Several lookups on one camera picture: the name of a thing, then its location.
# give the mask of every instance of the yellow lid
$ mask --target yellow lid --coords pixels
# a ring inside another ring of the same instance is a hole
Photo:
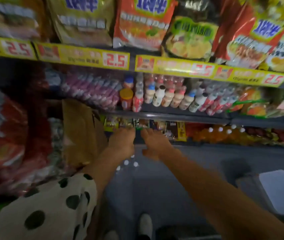
[[[132,89],[130,89],[130,88],[123,88],[120,91],[120,97],[122,99],[131,99],[131,98],[133,98],[133,91],[132,91]]]

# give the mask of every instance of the polka dot sleeve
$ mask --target polka dot sleeve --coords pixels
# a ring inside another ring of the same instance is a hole
[[[83,240],[96,198],[83,173],[33,188],[0,211],[0,240]]]

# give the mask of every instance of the forearm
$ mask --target forearm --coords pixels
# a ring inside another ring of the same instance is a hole
[[[284,236],[284,224],[275,216],[261,209],[240,190],[214,173],[189,161],[176,149],[167,151],[160,159],[206,213],[232,223],[241,231],[249,231],[254,236]]]
[[[92,164],[82,169],[82,173],[87,173],[94,179],[98,199],[103,194],[105,187],[122,160],[124,158],[121,158],[120,153],[117,153],[113,148],[107,147]]]

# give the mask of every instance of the person's right hand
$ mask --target person's right hand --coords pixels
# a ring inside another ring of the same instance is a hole
[[[141,136],[144,139],[147,149],[142,150],[144,156],[159,160],[164,153],[174,150],[168,138],[161,131],[143,129]]]

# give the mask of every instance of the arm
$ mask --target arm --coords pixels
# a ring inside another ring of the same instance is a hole
[[[144,155],[162,161],[225,239],[283,239],[284,224],[240,190],[189,161],[161,133],[141,133]]]
[[[109,139],[109,145],[92,164],[83,168],[82,173],[89,174],[96,183],[97,198],[99,199],[111,180],[121,161],[134,154],[133,141],[135,129],[117,130]]]

